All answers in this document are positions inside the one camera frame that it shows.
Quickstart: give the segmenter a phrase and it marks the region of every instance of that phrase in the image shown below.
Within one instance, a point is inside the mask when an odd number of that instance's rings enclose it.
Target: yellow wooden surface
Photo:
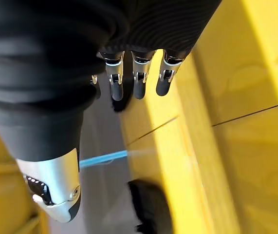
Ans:
[[[46,234],[48,225],[45,214],[32,201],[18,167],[0,140],[0,234],[15,233]]]
[[[278,0],[223,0],[193,53],[213,124],[278,105]]]
[[[157,182],[175,234],[238,233],[239,226],[192,57],[167,96],[155,92],[162,53],[153,58],[143,100],[121,114],[133,176]]]
[[[278,234],[278,107],[214,131],[243,233]]]

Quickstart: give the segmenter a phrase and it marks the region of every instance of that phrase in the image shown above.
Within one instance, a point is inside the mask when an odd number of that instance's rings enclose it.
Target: prosthetic hand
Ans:
[[[165,95],[220,0],[0,0],[0,137],[33,200],[52,218],[79,209],[83,111],[106,68],[123,98],[123,54],[132,51],[134,96],[145,95],[155,50]],[[103,59],[96,55],[100,52]]]

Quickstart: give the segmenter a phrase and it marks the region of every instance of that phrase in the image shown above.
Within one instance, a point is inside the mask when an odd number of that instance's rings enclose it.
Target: silver metal joint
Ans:
[[[92,83],[94,84],[94,85],[96,85],[97,83],[98,83],[98,76],[97,75],[92,75],[91,76],[91,78],[92,78]]]
[[[65,223],[80,205],[77,149],[46,161],[17,159],[32,198],[53,219]]]
[[[143,80],[143,83],[146,83],[148,79],[148,72],[151,65],[152,59],[144,58],[144,62],[141,62],[139,57],[133,55],[132,67],[133,67],[133,78],[134,81],[138,82],[140,79]]]
[[[109,78],[111,85],[113,85],[114,82],[118,82],[119,85],[123,82],[123,59],[124,53],[122,54],[120,59],[116,59],[115,61],[106,59],[106,74]]]
[[[159,71],[159,80],[164,81],[168,79],[168,82],[172,82],[173,77],[177,74],[183,59],[170,57],[170,61],[166,61],[166,53],[164,53],[163,60]]]

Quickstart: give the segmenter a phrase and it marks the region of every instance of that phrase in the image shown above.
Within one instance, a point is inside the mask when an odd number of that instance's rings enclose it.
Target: gray floor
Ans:
[[[124,150],[118,115],[111,108],[109,83],[99,76],[102,96],[85,111],[81,159]],[[51,234],[134,234],[135,217],[126,183],[131,180],[126,158],[80,172],[82,202],[70,223],[50,220]]]

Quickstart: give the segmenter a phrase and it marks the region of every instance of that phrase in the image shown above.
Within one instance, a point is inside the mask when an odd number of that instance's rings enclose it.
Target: blue wire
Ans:
[[[94,166],[94,165],[97,165],[100,163],[112,161],[114,159],[127,157],[127,155],[128,155],[127,150],[123,150],[123,151],[118,151],[118,152],[108,154],[108,155],[92,157],[92,158],[81,160],[79,162],[79,167],[83,169],[83,168],[91,167],[91,166]]]

